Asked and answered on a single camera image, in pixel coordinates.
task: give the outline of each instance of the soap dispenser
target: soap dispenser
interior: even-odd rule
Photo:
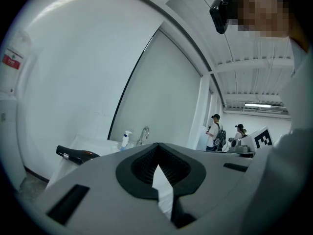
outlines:
[[[121,145],[121,151],[125,150],[126,149],[126,146],[128,145],[128,141],[129,141],[129,135],[131,134],[132,132],[130,131],[125,131],[125,134],[123,136],[123,141],[122,141],[122,145]]]

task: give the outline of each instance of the cap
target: cap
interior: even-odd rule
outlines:
[[[243,129],[244,128],[244,126],[243,126],[243,124],[238,124],[238,125],[236,125],[235,127],[237,127],[237,128],[240,128],[240,129]]]
[[[218,114],[215,114],[214,116],[212,116],[211,118],[217,118],[218,120],[220,120],[220,115],[218,115]]]

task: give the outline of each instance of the white wall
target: white wall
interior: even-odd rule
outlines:
[[[162,22],[139,0],[30,0],[12,29],[29,34],[36,60],[24,67],[30,75],[17,116],[26,167],[49,179],[61,159],[57,145],[77,134],[107,137],[129,75]]]
[[[145,126],[148,141],[186,146],[197,106],[201,77],[189,60],[158,31],[130,79],[110,139],[125,130],[137,141]]]
[[[279,119],[273,117],[252,117],[239,114],[224,113],[221,118],[223,129],[226,131],[226,140],[233,138],[237,133],[235,125],[243,124],[244,128],[251,134],[257,130],[267,126],[272,136],[272,141],[275,142],[281,135],[289,132],[291,121],[287,119]]]

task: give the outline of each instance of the backpack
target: backpack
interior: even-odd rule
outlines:
[[[214,140],[214,145],[216,147],[223,147],[226,144],[226,131],[223,131],[223,127],[222,129],[220,129],[220,125],[218,123],[216,123],[217,126],[219,127],[219,133],[216,136],[216,139]]]

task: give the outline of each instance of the black slot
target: black slot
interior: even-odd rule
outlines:
[[[246,172],[246,170],[248,170],[248,166],[243,166],[243,165],[239,165],[239,164],[236,165],[236,164],[232,164],[232,163],[225,163],[223,166],[226,168],[229,168],[229,169],[242,171],[242,172]]]
[[[83,200],[89,187],[75,185],[49,212],[48,216],[65,225],[79,203]]]

